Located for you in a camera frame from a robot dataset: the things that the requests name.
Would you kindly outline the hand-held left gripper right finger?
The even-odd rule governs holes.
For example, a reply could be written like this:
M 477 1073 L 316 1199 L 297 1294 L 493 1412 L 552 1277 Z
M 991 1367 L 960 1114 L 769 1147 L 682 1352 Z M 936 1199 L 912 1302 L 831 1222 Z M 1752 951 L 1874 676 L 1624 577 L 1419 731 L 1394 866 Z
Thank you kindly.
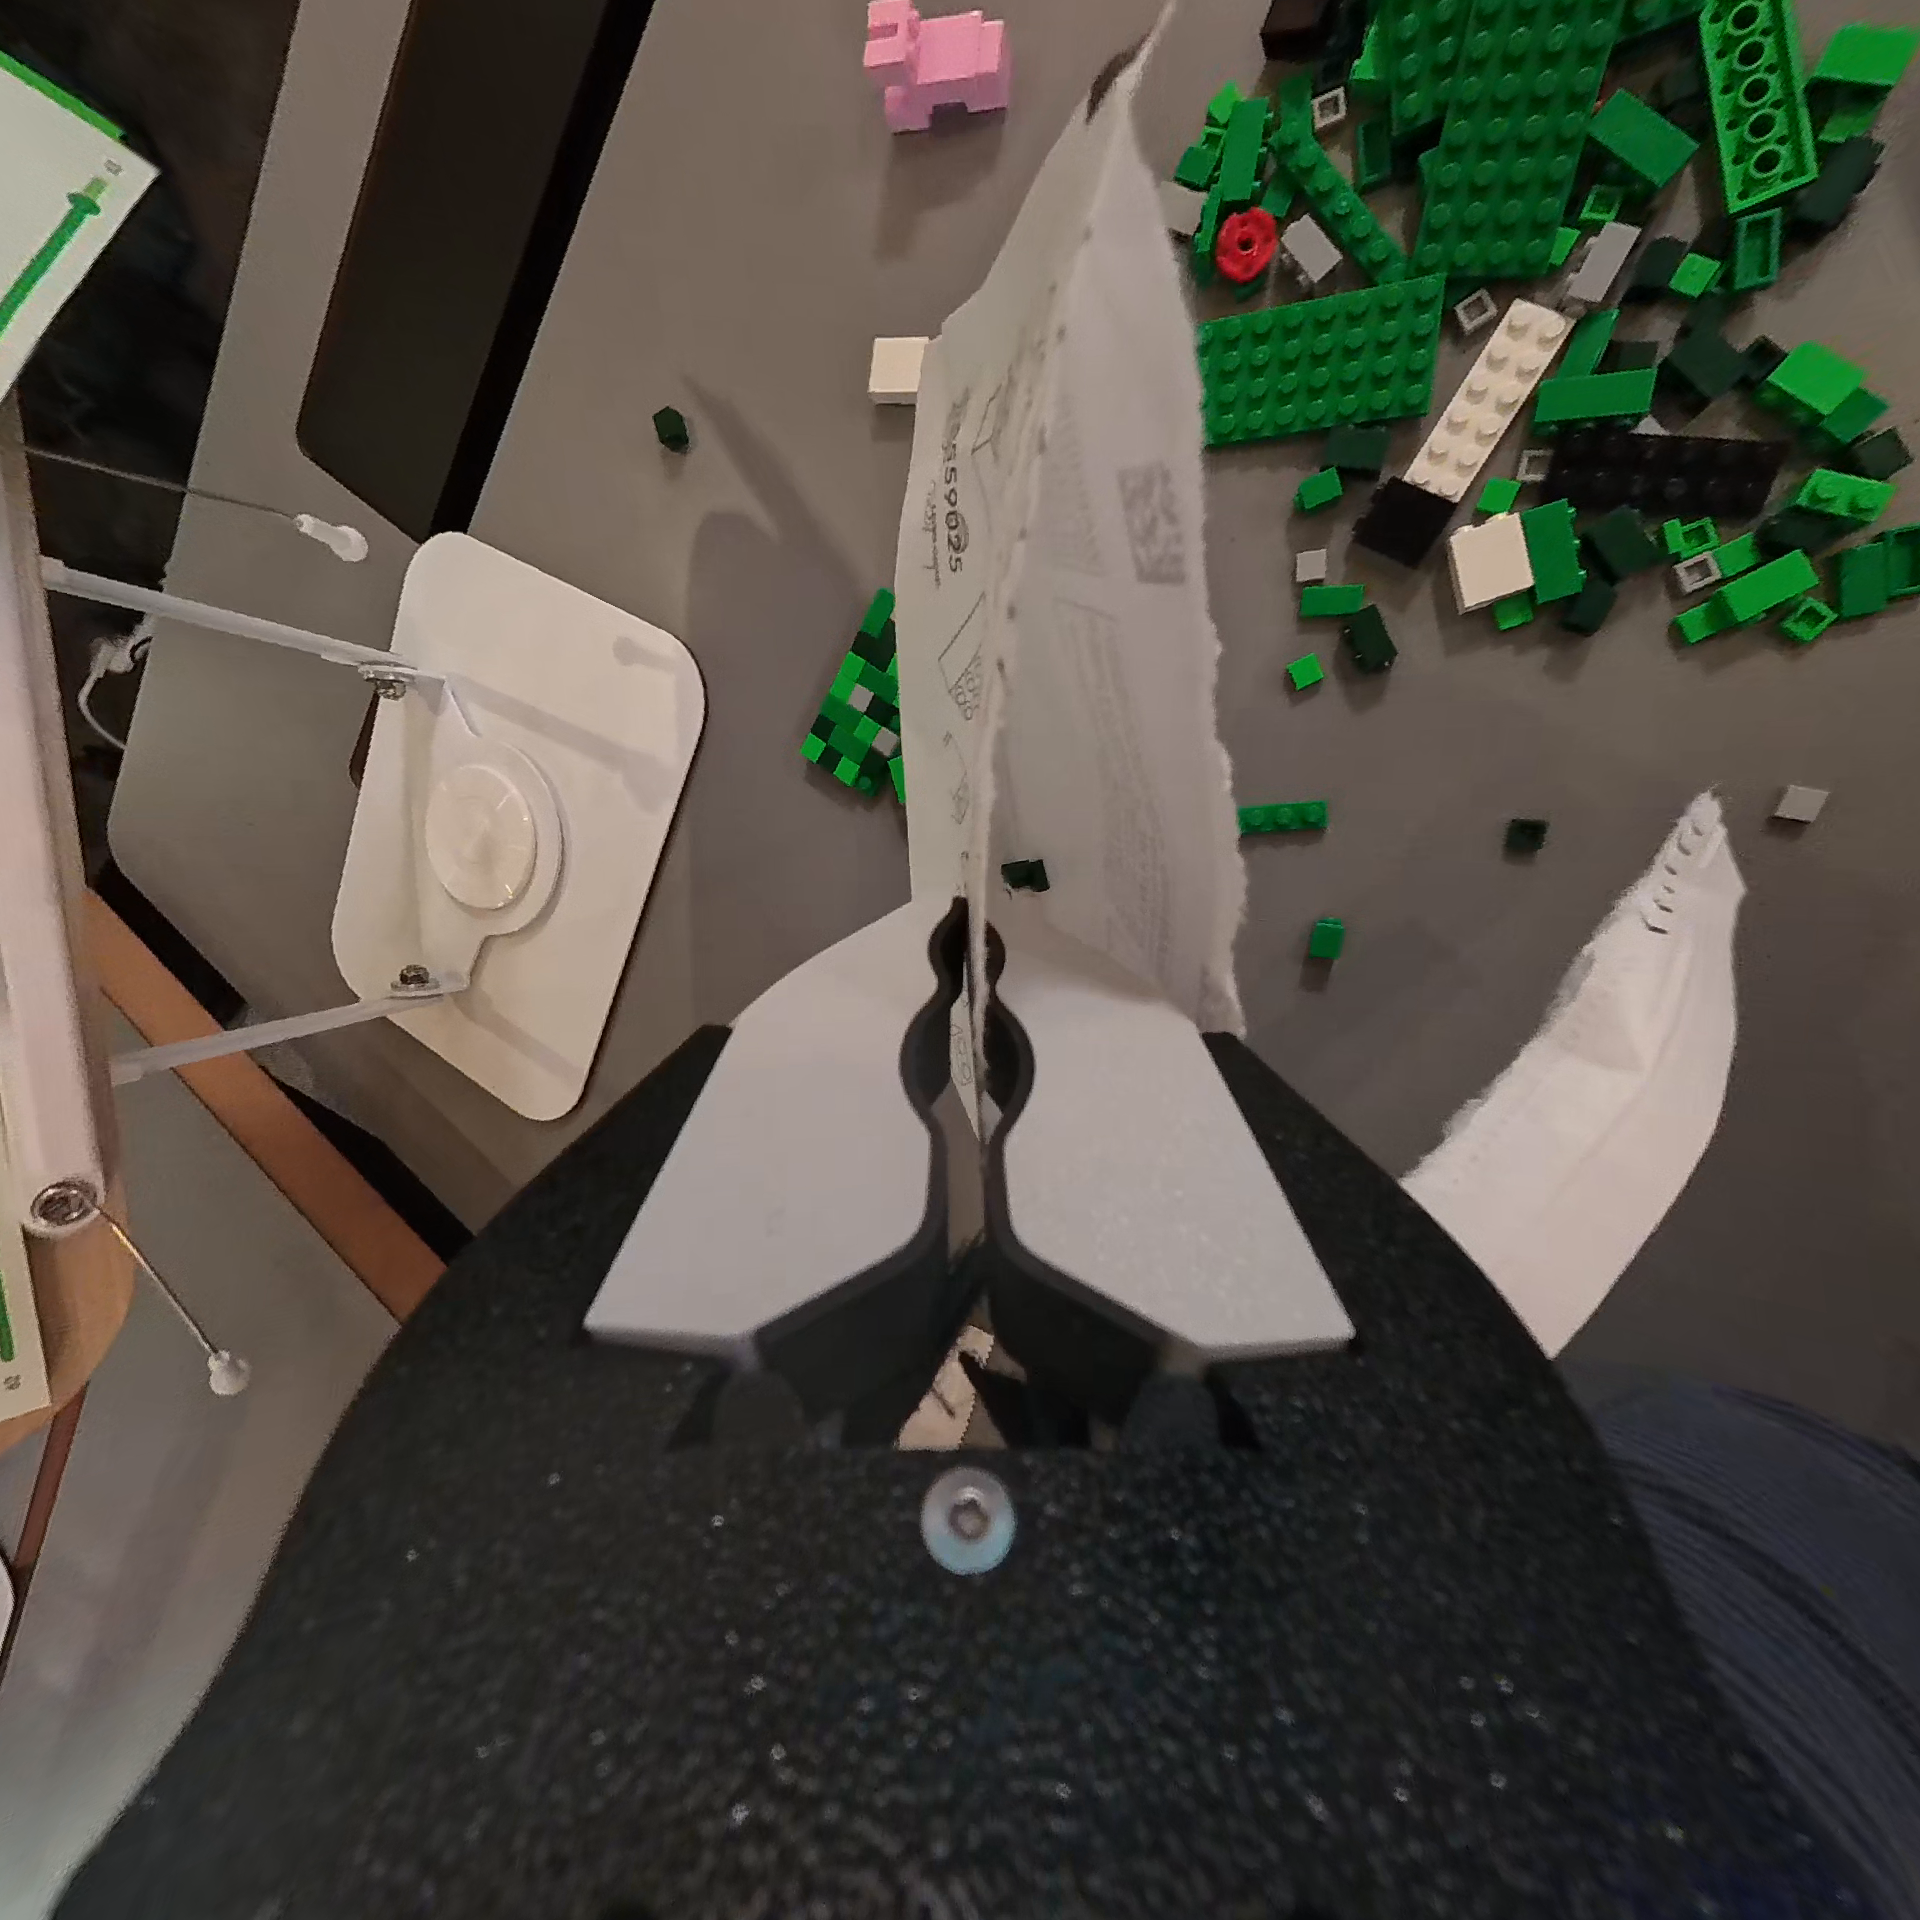
M 1062 1294 L 1194 1358 L 1345 1352 L 1355 1316 L 1205 1029 L 1077 937 L 1010 937 L 991 1014 L 1003 1222 Z

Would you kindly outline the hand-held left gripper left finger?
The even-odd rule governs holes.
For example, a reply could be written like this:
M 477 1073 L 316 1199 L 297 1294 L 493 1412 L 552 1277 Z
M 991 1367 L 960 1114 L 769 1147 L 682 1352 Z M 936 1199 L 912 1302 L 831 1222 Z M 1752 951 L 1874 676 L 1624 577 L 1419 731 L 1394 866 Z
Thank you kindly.
M 949 1024 L 967 903 L 902 903 L 769 982 L 682 1121 L 580 1334 L 759 1371 L 936 1367 Z

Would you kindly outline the white printed paper bag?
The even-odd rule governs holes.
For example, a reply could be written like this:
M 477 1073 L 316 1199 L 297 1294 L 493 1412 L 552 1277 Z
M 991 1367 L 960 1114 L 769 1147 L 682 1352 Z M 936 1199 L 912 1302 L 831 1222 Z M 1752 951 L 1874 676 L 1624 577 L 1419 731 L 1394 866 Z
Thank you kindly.
M 898 510 L 912 900 L 1034 920 L 1200 1029 L 1249 1029 L 1249 866 L 1205 594 L 1205 383 L 1133 93 L 1133 31 L 1050 141 L 991 278 L 936 320 Z

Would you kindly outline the green holed beam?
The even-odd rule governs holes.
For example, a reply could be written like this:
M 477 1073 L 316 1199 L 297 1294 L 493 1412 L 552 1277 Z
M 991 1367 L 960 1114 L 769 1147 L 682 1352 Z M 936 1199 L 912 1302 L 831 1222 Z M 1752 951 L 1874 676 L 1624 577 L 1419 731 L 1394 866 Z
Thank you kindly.
M 1798 77 L 1794 0 L 1706 0 L 1693 51 L 1708 77 L 1725 212 L 1766 212 L 1823 176 Z

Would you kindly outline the torn white paper strip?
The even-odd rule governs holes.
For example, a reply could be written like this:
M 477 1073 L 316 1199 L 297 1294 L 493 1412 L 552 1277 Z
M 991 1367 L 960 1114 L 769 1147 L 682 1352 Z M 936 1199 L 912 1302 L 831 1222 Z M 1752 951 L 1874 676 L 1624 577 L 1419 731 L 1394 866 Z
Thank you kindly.
M 1637 1263 L 1725 1121 L 1736 903 L 1725 797 L 1693 793 L 1518 1057 L 1402 1175 L 1550 1358 Z

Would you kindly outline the green pixel pattern panel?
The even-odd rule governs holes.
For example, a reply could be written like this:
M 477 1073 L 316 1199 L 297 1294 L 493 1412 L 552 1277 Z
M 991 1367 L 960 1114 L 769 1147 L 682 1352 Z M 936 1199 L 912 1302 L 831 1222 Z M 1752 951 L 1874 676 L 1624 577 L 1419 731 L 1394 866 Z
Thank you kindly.
M 902 807 L 902 733 L 898 733 L 898 594 L 875 588 L 824 699 L 805 731 L 805 763 L 859 797 L 888 793 Z

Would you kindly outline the adjacent wood-edged table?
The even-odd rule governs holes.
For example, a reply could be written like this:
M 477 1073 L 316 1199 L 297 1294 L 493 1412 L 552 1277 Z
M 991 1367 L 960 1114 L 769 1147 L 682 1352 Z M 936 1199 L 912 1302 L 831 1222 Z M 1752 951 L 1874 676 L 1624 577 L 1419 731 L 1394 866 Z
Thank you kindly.
M 349 1167 L 356 1126 L 234 1054 L 112 1091 L 123 1233 L 83 1393 L 9 1441 L 9 1916 L 49 1916 L 236 1642 L 297 1499 L 461 1248 Z

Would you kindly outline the person's dark blue clothing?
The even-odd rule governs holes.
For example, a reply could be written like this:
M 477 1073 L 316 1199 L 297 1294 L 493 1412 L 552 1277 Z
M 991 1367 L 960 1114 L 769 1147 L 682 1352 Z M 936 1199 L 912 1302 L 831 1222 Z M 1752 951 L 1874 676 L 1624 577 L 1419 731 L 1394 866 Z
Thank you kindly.
M 1798 1401 L 1570 1367 L 1657 1563 L 1762 1761 L 1866 1916 L 1920 1916 L 1920 1463 Z

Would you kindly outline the green studded baseplate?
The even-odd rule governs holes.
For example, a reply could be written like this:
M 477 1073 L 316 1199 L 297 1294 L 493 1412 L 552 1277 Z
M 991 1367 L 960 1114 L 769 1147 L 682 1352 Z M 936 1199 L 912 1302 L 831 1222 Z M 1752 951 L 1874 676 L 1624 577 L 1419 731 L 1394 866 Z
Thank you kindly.
M 1205 449 L 1419 420 L 1440 276 L 1200 320 Z
M 1543 278 L 1619 0 L 1472 0 L 1405 276 Z

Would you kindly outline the long white brick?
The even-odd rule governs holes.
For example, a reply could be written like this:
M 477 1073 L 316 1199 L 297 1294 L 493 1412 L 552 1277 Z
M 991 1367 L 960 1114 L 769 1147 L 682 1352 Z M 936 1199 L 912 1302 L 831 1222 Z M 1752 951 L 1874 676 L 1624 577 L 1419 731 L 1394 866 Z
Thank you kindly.
M 1405 485 L 1454 508 L 1489 449 L 1509 445 L 1512 413 L 1531 400 L 1550 366 L 1570 347 L 1570 316 L 1543 299 L 1509 299 L 1482 332 L 1472 370 L 1454 381 L 1448 409 L 1434 413 L 1427 445 L 1405 455 Z

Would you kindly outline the long black plate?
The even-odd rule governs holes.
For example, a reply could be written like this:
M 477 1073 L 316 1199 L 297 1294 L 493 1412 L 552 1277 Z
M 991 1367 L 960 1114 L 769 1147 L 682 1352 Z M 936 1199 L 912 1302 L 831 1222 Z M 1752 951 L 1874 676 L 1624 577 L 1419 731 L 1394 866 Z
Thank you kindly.
M 1647 521 L 1762 521 L 1782 485 L 1788 445 L 1570 430 L 1552 433 L 1543 498 L 1576 510 Z

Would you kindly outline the pink toy brick pig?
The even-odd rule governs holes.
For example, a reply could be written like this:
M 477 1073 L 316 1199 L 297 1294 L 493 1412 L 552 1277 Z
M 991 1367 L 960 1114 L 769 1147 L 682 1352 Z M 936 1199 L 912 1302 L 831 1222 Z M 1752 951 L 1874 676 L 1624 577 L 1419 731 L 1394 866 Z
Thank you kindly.
M 936 103 L 1010 115 L 1010 31 L 992 13 L 916 13 L 867 0 L 859 70 L 888 136 L 925 136 Z

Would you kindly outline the pile of green toy bricks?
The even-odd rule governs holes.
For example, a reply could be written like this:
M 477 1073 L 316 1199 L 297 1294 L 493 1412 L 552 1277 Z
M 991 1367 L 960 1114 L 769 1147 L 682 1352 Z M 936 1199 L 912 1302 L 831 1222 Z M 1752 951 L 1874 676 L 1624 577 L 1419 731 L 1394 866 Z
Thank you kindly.
M 1326 63 L 1234 84 L 1179 165 L 1210 188 L 1194 276 L 1210 316 L 1417 278 L 1419 176 L 1472 8 L 1345 8 Z M 1788 912 L 1911 912 L 1911 8 L 1798 18 L 1823 176 L 1728 220 L 1706 8 L 1619 8 L 1570 212 L 1543 278 L 1440 278 L 1419 420 L 1205 449 L 1223 594 L 1223 745 L 1249 807 L 1326 797 L 1326 831 L 1249 831 L 1239 975 L 1292 994 L 1419 982 L 1530 947 L 1552 878 L 1591 900 L 1665 797 L 1736 829 L 1831 829 Z M 1270 278 L 1210 276 L 1223 212 L 1276 212 Z M 1476 485 L 1440 508 L 1402 471 L 1509 299 L 1570 347 Z M 1647 521 L 1543 498 L 1552 433 L 1637 430 L 1788 445 L 1762 521 Z M 1770 829 L 1823 784 L 1818 829 Z

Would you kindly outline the open instruction booklet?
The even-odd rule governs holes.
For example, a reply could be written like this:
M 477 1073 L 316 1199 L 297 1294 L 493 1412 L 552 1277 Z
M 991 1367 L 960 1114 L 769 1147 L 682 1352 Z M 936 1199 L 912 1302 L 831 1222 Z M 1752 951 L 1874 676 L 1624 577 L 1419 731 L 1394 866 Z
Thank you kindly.
M 112 234 L 145 194 L 157 165 L 64 84 L 9 54 L 0 84 L 0 1073 L 21 1233 L 78 1233 L 102 1216 L 112 1099 L 97 1057 L 97 988 L 83 964 L 83 846 L 72 733 L 40 588 L 40 531 L 16 383 L 83 290 Z

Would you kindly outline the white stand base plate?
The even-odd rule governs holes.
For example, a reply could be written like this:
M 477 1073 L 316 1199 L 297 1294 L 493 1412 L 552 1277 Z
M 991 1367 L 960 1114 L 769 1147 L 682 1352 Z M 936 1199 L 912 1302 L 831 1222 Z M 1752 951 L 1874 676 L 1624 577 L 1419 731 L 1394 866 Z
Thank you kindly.
M 671 634 L 468 531 L 419 540 L 394 643 L 49 551 L 40 588 L 349 665 L 377 695 L 331 912 L 349 1000 L 121 1054 L 121 1085 L 399 1024 L 522 1121 L 580 1111 L 711 731 L 711 677 Z

